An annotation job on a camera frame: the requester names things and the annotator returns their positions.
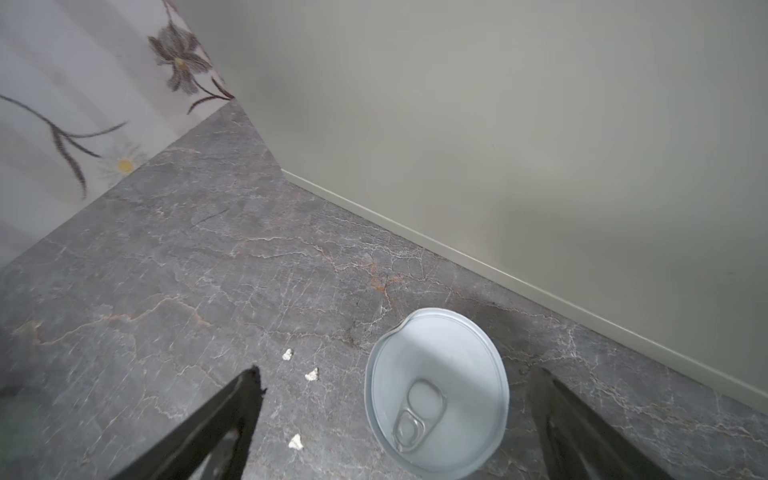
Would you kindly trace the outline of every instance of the gray flower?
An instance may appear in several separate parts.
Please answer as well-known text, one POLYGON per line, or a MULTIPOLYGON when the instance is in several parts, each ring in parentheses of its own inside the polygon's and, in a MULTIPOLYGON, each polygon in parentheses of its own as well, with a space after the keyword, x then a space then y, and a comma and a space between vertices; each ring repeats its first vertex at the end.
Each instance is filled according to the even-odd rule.
POLYGON ((168 87, 172 91, 181 87, 187 95, 197 93, 192 74, 205 73, 211 69, 210 63, 194 52, 199 45, 197 38, 169 23, 157 33, 157 37, 149 37, 149 45, 157 55, 157 64, 170 65, 174 70, 168 79, 168 87))

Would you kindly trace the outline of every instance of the can rim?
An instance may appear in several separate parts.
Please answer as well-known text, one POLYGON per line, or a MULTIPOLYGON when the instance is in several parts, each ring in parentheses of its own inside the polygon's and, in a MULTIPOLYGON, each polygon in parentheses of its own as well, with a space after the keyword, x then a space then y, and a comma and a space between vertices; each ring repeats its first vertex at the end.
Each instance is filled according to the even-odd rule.
POLYGON ((379 442, 379 444, 384 448, 384 451, 389 455, 392 459, 394 459, 400 466, 408 470, 409 472, 418 475, 421 478, 424 478, 425 480, 458 480, 459 478, 464 478, 466 475, 469 475, 470 473, 476 471, 478 468, 480 468, 490 457, 493 455, 493 453, 498 449, 499 445, 502 443, 502 439, 504 438, 504 433, 506 430, 507 425, 507 415, 509 410, 509 383, 507 381, 507 375, 506 370, 504 368, 504 363, 502 362, 502 357, 499 355, 498 350, 496 349, 496 346, 493 344, 490 338, 488 338, 488 335, 482 331, 482 329, 477 326, 474 322, 472 322, 467 317, 463 316, 461 313, 454 312, 453 310, 448 310, 444 308, 437 308, 437 307, 428 307, 428 308, 421 308, 414 312, 412 312, 410 315, 408 315, 398 326, 391 329, 376 342, 376 344, 371 349, 371 353, 368 357, 368 362, 366 364, 366 381, 365 381, 365 404, 366 404, 366 417, 368 418, 368 424, 371 427, 371 430, 373 430, 373 436, 376 437, 376 440, 379 442), (456 470, 452 470, 449 472, 430 472, 429 470, 425 470, 423 468, 418 467, 417 465, 413 465, 411 462, 409 462, 406 458, 402 457, 393 447, 390 445, 389 441, 386 439, 386 436, 384 435, 384 432, 381 430, 381 427, 379 426, 378 419, 376 418, 376 412, 373 410, 373 401, 371 398, 372 395, 372 374, 373 374, 373 367, 376 365, 376 360, 378 359, 378 353, 386 340, 390 337, 395 335, 396 333, 400 332, 403 328, 405 328, 406 324, 412 320, 416 315, 420 313, 439 313, 442 315, 447 315, 453 318, 454 320, 458 320, 461 323, 464 323, 469 329, 473 331, 475 335, 478 336, 478 338, 485 343, 486 348, 488 349, 489 353, 491 354, 493 361, 496 365, 496 373, 499 377, 499 382, 501 383, 502 387, 502 400, 504 401, 504 404, 506 404, 507 408, 503 410, 502 417, 499 419, 499 425, 501 425, 500 428, 497 428, 495 431, 495 434, 491 437, 490 442, 488 442, 486 445, 486 448, 475 458, 474 461, 468 463, 467 465, 457 468, 456 470))

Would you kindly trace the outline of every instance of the yellow flower center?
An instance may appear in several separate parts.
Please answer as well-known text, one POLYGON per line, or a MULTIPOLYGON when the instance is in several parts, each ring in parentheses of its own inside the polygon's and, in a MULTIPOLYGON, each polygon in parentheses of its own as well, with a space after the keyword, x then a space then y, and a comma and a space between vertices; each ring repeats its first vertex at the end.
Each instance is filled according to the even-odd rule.
POLYGON ((118 161, 118 170, 124 174, 129 174, 130 172, 134 171, 134 163, 127 158, 121 158, 118 161))

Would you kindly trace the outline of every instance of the flower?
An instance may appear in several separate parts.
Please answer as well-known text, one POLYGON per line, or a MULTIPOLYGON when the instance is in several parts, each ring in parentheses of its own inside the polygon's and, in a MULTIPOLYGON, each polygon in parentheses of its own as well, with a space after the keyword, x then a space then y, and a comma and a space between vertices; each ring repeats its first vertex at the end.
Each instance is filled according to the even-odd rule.
POLYGON ((112 188, 146 161, 147 155, 139 145, 115 145, 108 155, 99 160, 98 169, 101 179, 107 182, 108 188, 112 188))
POLYGON ((170 65, 174 70, 168 79, 168 87, 172 91, 181 88, 187 95, 197 93, 192 74, 211 69, 210 63, 194 52, 199 45, 197 37, 169 22, 160 29, 157 37, 149 37, 149 45, 157 55, 157 64, 170 65))

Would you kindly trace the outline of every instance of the can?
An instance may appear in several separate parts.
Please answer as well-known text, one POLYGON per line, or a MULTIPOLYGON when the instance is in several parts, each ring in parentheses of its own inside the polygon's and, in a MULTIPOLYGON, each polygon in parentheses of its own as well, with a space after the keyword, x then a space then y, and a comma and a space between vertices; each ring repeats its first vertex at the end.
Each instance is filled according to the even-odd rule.
POLYGON ((374 345, 365 404, 373 435, 403 468, 428 480, 456 480, 501 443, 509 384, 480 327, 451 310, 425 308, 374 345))

